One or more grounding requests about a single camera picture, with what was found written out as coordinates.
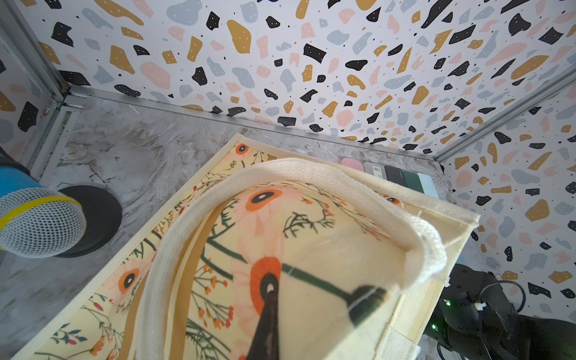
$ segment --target yellow stripe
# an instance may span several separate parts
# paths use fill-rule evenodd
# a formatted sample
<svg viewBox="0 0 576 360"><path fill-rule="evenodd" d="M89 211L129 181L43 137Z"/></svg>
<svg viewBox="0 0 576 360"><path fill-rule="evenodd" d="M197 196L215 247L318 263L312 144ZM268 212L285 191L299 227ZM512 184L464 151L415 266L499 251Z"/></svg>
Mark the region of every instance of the yellow stripe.
<svg viewBox="0 0 576 360"><path fill-rule="evenodd" d="M33 207L36 207L36 206L39 206L42 204L56 202L56 201L68 201L68 202L74 203L74 204L78 205L80 208L82 208L82 205L80 205L79 202L77 202L73 198L69 198L68 196L46 196L45 198L31 200L27 203L24 203L24 204L22 204L16 208L10 210L6 215L4 215L2 218L0 218L0 231L10 221L14 220L18 215L22 214L23 212L30 210Z"/></svg>

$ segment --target bag handle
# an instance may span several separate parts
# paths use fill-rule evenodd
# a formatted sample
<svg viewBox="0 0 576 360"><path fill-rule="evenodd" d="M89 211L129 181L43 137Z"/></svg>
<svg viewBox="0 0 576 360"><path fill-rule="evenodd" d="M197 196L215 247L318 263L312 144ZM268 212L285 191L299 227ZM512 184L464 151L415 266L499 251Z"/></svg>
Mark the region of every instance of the bag handle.
<svg viewBox="0 0 576 360"><path fill-rule="evenodd" d="M141 360L164 359L166 309L170 284L184 243L202 219L235 194L266 182L302 181L321 187L365 214L407 251L401 289L409 290L446 265L440 235L425 220L399 209L344 172L299 158L284 158L245 168L205 192L168 230L148 273L138 311L137 353Z"/></svg>

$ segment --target black round base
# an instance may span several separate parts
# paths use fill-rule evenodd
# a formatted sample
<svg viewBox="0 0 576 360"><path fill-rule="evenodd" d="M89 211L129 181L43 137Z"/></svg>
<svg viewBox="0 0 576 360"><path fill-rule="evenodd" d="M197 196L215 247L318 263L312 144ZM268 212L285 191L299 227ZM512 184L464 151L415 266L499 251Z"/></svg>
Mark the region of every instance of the black round base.
<svg viewBox="0 0 576 360"><path fill-rule="evenodd" d="M60 190L82 205L86 217L86 232L80 241L55 257L77 257L101 248L120 228L122 206L108 191L89 185L71 186Z"/></svg>

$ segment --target mesh ball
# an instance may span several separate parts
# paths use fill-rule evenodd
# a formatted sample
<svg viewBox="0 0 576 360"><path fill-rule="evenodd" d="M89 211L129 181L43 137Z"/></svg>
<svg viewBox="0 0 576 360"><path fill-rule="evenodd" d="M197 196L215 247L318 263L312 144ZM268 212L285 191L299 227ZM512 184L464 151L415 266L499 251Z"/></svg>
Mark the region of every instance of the mesh ball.
<svg viewBox="0 0 576 360"><path fill-rule="evenodd" d="M63 194L45 187L24 188L0 198L0 217L31 200ZM38 205L12 219L0 230L0 246L23 257L49 257L79 242L86 230L82 209L56 201Z"/></svg>

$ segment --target barcode label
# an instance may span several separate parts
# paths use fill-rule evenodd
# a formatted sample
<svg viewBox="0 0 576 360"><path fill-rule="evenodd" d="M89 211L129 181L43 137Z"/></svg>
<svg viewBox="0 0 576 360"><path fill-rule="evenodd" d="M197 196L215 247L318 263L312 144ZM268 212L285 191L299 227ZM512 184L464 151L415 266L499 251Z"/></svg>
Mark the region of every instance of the barcode label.
<svg viewBox="0 0 576 360"><path fill-rule="evenodd" d="M372 165L372 172L374 173L374 176L378 176L381 179L384 178L382 176L382 169L380 169L379 167Z"/></svg>

